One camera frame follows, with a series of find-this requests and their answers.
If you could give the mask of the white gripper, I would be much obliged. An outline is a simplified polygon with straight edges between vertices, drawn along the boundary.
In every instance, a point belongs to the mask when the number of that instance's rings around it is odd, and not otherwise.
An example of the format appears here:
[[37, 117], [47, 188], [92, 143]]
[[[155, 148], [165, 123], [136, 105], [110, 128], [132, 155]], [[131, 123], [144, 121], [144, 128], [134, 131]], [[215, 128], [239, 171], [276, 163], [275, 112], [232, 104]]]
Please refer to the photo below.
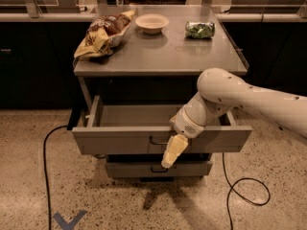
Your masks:
[[205, 109], [195, 104], [185, 104], [178, 113], [171, 118], [174, 131], [164, 151], [161, 166], [170, 169], [177, 158], [188, 146], [188, 139], [198, 137], [203, 131], [207, 121]]

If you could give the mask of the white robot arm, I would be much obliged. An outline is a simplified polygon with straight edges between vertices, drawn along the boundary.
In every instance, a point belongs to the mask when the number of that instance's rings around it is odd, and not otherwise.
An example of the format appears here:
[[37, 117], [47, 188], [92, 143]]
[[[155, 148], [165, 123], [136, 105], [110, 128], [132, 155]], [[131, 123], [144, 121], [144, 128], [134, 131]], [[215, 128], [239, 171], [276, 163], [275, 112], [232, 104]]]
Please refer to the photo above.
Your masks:
[[274, 124], [301, 143], [307, 142], [306, 97], [248, 84], [221, 68], [204, 70], [197, 89], [197, 94], [171, 119], [176, 134], [163, 154], [161, 166], [165, 169], [174, 165], [190, 139], [233, 107]]

